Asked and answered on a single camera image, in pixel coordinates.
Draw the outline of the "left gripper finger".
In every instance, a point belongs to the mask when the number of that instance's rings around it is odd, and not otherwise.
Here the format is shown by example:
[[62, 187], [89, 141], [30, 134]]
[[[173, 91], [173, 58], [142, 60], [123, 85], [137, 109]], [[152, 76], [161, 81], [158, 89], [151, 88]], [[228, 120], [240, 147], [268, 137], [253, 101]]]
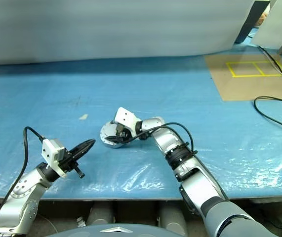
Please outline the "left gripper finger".
[[95, 144], [96, 140], [86, 140], [72, 149], [72, 160], [77, 161], [84, 156]]
[[83, 156], [86, 154], [95, 144], [95, 139], [88, 139], [69, 151], [72, 156]]

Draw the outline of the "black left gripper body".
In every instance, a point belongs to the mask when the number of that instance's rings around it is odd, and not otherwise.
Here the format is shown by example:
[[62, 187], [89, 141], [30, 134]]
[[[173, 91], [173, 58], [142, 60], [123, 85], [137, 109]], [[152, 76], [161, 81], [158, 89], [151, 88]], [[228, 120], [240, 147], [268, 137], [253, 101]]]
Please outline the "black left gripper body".
[[72, 150], [65, 149], [65, 153], [61, 161], [59, 161], [59, 167], [65, 173], [71, 172], [75, 170], [75, 172], [79, 175], [80, 178], [83, 178], [85, 174], [79, 169], [77, 160], [80, 159], [83, 155], [85, 155], [84, 149], [73, 148]]

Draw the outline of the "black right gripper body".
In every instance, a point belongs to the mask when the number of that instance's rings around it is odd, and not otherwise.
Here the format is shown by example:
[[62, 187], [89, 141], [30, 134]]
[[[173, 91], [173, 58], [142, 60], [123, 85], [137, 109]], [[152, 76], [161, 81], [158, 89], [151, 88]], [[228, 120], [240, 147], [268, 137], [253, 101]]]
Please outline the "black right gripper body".
[[122, 124], [117, 124], [116, 126], [116, 142], [117, 143], [129, 143], [133, 141], [133, 136], [131, 131], [123, 126]]

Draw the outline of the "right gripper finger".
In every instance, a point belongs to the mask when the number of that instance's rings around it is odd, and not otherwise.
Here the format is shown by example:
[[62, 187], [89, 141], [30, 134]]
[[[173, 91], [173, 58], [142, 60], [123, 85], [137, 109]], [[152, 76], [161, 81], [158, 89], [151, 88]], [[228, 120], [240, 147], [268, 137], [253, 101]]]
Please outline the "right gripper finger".
[[113, 142], [113, 143], [123, 143], [124, 142], [124, 137], [116, 136], [116, 135], [107, 136], [107, 137], [105, 137], [105, 139], [107, 141], [110, 141], [110, 142]]

